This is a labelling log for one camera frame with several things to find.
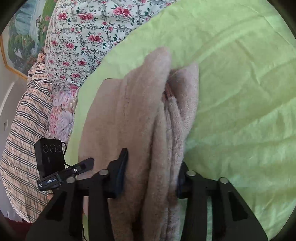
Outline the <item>beige knitted sweater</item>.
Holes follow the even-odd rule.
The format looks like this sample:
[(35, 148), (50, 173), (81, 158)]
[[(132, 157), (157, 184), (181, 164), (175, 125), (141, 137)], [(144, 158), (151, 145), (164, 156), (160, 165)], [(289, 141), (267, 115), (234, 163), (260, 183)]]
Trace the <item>beige knitted sweater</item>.
[(100, 85), (82, 131), (79, 160), (94, 172), (128, 150), (124, 190), (109, 199), (116, 240), (176, 240), (177, 178), (198, 106), (197, 64), (173, 70), (168, 49), (148, 54), (122, 79)]

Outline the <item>plaid checked blanket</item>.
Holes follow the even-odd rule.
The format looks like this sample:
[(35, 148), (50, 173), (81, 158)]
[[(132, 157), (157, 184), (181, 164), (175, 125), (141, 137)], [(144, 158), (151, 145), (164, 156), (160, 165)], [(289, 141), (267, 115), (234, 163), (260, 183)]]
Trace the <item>plaid checked blanket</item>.
[(28, 72), (27, 90), (21, 97), (1, 157), (1, 179), (17, 215), (34, 223), (48, 203), (47, 193), (37, 187), (34, 144), (49, 137), (48, 116), (52, 108), (51, 82), (45, 63), (37, 61)]

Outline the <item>large-peony pink pillow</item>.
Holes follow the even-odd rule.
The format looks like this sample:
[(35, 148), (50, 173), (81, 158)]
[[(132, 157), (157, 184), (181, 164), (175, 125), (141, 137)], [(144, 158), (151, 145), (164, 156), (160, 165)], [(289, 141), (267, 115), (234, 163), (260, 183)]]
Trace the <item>large-peony pink pillow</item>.
[(52, 100), (48, 116), (50, 138), (68, 144), (74, 126), (79, 87), (51, 85), (50, 90)]

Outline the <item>light green bed sheet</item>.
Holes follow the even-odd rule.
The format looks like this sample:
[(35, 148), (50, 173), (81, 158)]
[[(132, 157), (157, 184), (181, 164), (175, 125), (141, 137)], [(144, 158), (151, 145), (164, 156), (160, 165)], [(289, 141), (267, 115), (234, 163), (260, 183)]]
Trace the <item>light green bed sheet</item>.
[(267, 1), (178, 1), (132, 31), (82, 85), (66, 162), (78, 161), (102, 81), (162, 46), (173, 68), (199, 65), (185, 162), (206, 178), (228, 178), (275, 237), (295, 208), (295, 38)]

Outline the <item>gold framed landscape painting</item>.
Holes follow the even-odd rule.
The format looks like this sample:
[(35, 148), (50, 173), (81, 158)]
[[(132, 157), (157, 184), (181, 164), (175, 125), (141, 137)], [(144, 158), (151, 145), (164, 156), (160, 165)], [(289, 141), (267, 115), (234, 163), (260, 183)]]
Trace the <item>gold framed landscape painting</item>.
[(44, 51), (49, 22), (56, 1), (23, 1), (1, 34), (1, 54), (5, 67), (27, 78), (27, 73)]

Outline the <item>small-floral white quilt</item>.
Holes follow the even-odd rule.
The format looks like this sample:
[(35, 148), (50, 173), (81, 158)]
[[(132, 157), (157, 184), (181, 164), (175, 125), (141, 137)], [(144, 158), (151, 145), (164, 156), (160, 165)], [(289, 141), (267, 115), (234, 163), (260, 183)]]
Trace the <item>small-floral white quilt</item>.
[(103, 58), (173, 1), (58, 1), (45, 42), (45, 70), (55, 85), (81, 87)]

